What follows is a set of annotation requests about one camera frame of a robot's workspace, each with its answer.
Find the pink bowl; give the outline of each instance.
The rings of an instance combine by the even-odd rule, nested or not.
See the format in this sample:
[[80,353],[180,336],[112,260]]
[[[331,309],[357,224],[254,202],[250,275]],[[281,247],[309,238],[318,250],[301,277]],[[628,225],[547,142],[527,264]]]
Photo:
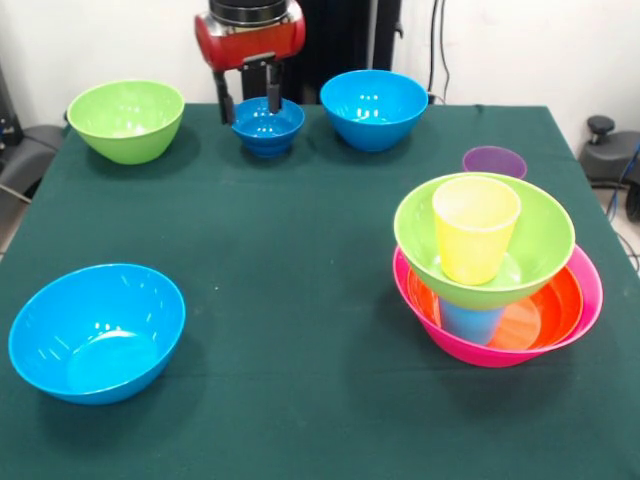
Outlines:
[[567,266],[575,275],[576,280],[578,280],[580,290],[582,290],[582,297],[584,299],[582,315],[580,316],[580,320],[578,321],[576,328],[567,338],[555,345],[549,345],[547,347],[532,350],[513,351],[497,350],[467,342],[466,340],[462,340],[448,332],[445,332],[430,320],[426,319],[409,301],[407,293],[407,275],[410,267],[407,260],[404,258],[402,251],[400,251],[400,248],[396,248],[393,257],[393,273],[398,290],[400,290],[400,293],[402,294],[405,302],[407,302],[407,305],[409,305],[413,312],[418,316],[422,322],[422,326],[433,341],[436,342],[436,344],[445,352],[458,360],[462,360],[463,362],[470,363],[471,365],[477,365],[479,367],[491,368],[511,367],[513,365],[526,362],[527,360],[531,360],[543,353],[565,347],[578,340],[586,334],[593,325],[595,325],[598,320],[598,315],[600,315],[603,301],[600,275],[598,275],[596,267],[593,265],[587,254],[584,253],[584,251],[577,245],[569,259],[569,262],[567,263]]

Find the green tablecloth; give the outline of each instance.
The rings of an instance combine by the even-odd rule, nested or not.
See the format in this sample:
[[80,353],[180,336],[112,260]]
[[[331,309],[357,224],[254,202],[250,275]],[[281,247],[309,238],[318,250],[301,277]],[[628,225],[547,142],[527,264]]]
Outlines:
[[[434,107],[379,155],[306,112],[277,161],[243,152],[211,105],[140,167],[69,135],[0,264],[0,478],[638,478],[640,288],[549,112]],[[391,273],[400,200],[481,144],[528,160],[605,286],[584,339],[504,370],[440,351]],[[168,274],[187,326],[147,391],[77,407],[22,381],[6,338],[40,287],[102,262]]]

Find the blue bowl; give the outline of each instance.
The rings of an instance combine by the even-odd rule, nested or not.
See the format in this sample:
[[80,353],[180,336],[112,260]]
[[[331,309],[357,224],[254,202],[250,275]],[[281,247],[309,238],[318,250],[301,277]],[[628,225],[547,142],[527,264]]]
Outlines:
[[417,82],[385,70],[357,70],[320,91],[333,127],[353,148],[381,152],[409,135],[429,104]]
[[147,387],[169,362],[185,323],[178,287],[130,264],[65,275],[27,302],[9,356],[28,383],[72,403],[103,405]]
[[233,131],[251,153],[273,158],[286,153],[304,123],[299,105],[282,99],[282,109],[269,112],[266,97],[251,98],[236,106]]

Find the plastic cup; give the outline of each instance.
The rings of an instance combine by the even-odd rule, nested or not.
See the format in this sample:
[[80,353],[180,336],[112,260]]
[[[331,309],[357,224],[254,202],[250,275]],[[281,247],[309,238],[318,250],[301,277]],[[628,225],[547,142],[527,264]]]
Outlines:
[[493,310],[467,310],[438,299],[442,328],[458,338],[488,345],[498,329],[506,307]]
[[443,183],[433,195],[441,268],[454,282],[481,285],[500,270],[521,211],[508,185],[481,175]]
[[527,162],[516,152],[502,147],[476,147],[462,158],[465,172],[489,172],[524,178],[527,175]]

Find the purple cup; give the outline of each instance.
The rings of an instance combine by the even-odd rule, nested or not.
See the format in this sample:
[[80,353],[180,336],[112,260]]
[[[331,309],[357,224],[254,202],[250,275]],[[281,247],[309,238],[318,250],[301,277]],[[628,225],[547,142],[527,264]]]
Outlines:
[[500,173],[515,178],[524,178],[527,174],[527,162],[516,152],[502,147],[476,147],[462,158],[465,172]]

